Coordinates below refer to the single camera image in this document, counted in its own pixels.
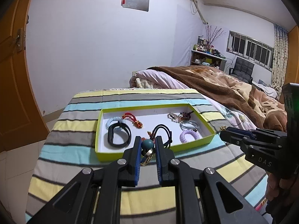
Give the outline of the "person's right hand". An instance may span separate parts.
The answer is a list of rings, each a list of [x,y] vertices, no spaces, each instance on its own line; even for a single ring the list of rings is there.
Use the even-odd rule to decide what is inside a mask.
[[[281,179],[277,178],[274,174],[269,173],[266,185],[266,199],[273,201],[280,193]]]

